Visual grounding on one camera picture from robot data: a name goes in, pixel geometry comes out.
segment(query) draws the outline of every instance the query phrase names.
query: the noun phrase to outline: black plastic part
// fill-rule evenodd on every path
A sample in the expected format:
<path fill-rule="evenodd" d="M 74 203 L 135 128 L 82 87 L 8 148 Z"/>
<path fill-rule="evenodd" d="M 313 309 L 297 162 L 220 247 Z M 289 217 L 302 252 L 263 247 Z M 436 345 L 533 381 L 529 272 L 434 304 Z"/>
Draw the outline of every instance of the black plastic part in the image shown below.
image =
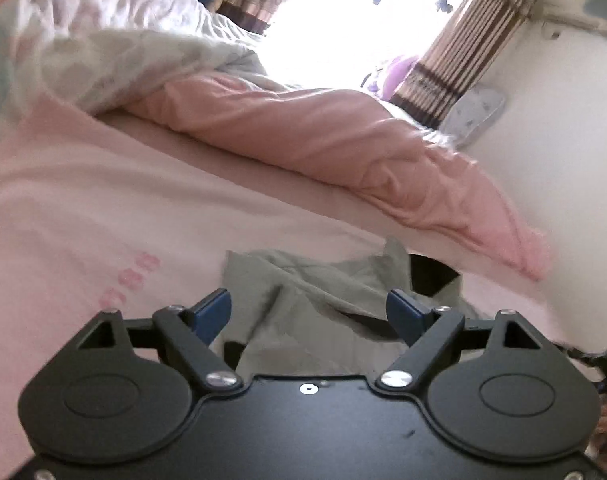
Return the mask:
<path fill-rule="evenodd" d="M 304 383 L 314 395 L 303 395 Z M 64 480 L 605 480 L 581 453 L 540 465 L 480 460 L 431 429 L 410 396 L 373 393 L 364 378 L 255 378 L 235 396 L 205 397 L 180 439 L 145 460 L 87 468 L 38 457 Z"/>
<path fill-rule="evenodd" d="M 457 349 L 461 351 L 485 348 L 493 325 L 492 319 L 466 319 L 464 330 L 457 338 Z"/>
<path fill-rule="evenodd" d="M 437 375 L 426 401 L 455 446 L 509 463 L 585 449 L 600 415 L 594 386 L 519 314 L 498 314 L 483 355 Z"/>
<path fill-rule="evenodd" d="M 37 453 L 113 464 L 167 444 L 191 405 L 176 370 L 137 357 L 119 312 L 98 314 L 59 351 L 26 386 L 18 410 Z"/>
<path fill-rule="evenodd" d="M 240 377 L 201 341 L 176 313 L 158 310 L 152 316 L 163 345 L 163 358 L 201 392 L 226 391 L 243 386 Z M 228 372 L 237 378 L 233 386 L 213 386 L 206 380 L 209 373 Z"/>
<path fill-rule="evenodd" d="M 412 376 L 403 388 L 391 388 L 377 379 L 377 386 L 394 392 L 417 392 L 429 378 L 453 363 L 453 344 L 463 330 L 465 317 L 460 312 L 449 311 L 421 337 L 388 370 L 401 370 Z"/>

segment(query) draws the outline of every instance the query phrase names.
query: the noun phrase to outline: bedroom wall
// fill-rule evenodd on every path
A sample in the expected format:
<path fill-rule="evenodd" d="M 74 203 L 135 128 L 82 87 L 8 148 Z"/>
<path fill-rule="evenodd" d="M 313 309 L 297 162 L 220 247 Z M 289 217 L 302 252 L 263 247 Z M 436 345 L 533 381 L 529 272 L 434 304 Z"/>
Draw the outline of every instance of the bedroom wall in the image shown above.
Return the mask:
<path fill-rule="evenodd" d="M 543 289 L 576 344 L 607 346 L 607 40 L 529 25 L 484 82 L 506 92 L 503 117 L 467 151 L 555 253 Z"/>

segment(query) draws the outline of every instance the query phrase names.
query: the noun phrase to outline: metal screw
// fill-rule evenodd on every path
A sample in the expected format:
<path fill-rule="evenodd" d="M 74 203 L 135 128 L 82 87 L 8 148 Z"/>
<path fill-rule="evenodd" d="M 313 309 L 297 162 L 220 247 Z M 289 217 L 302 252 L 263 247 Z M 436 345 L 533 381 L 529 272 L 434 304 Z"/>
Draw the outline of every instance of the metal screw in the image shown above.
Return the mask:
<path fill-rule="evenodd" d="M 315 386 L 314 384 L 303 384 L 301 386 L 301 388 L 299 388 L 299 391 L 303 394 L 303 395 L 314 395 L 315 393 L 317 393 L 319 390 L 319 388 L 317 386 Z"/>
<path fill-rule="evenodd" d="M 412 382 L 412 376 L 402 370 L 390 370 L 383 373 L 379 380 L 391 388 L 403 388 Z"/>
<path fill-rule="evenodd" d="M 210 386 L 216 388 L 231 388 L 238 383 L 238 377 L 233 372 L 222 371 L 222 372 L 211 372 L 206 375 L 205 380 L 208 381 Z"/>
<path fill-rule="evenodd" d="M 34 480 L 56 480 L 56 478 L 47 469 L 39 469 L 34 473 Z"/>

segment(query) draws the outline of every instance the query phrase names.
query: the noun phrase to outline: gray cloth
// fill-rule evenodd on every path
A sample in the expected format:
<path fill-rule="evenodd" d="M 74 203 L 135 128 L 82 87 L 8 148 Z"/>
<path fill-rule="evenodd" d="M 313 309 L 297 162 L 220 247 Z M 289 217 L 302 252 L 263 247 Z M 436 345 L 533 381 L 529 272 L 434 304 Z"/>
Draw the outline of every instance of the gray cloth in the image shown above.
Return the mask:
<path fill-rule="evenodd" d="M 337 264 L 281 251 L 228 253 L 223 286 L 233 311 L 221 335 L 246 345 L 237 372 L 244 378 L 375 376 L 408 349 L 386 320 L 392 288 L 476 317 L 459 296 L 459 278 L 426 298 L 413 292 L 410 269 L 410 257 L 394 239 L 380 255 Z"/>

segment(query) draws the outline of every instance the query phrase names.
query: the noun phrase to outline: pink comforter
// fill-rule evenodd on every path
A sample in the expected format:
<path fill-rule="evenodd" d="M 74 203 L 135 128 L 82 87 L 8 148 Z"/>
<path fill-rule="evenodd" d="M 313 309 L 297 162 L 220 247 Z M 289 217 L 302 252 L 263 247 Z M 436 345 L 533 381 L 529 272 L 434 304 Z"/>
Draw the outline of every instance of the pink comforter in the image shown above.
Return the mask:
<path fill-rule="evenodd" d="M 206 73 L 167 83 L 127 107 L 208 144 L 343 186 L 404 225 L 447 234 L 541 279 L 543 236 L 477 164 L 425 141 L 352 90 L 269 92 Z"/>

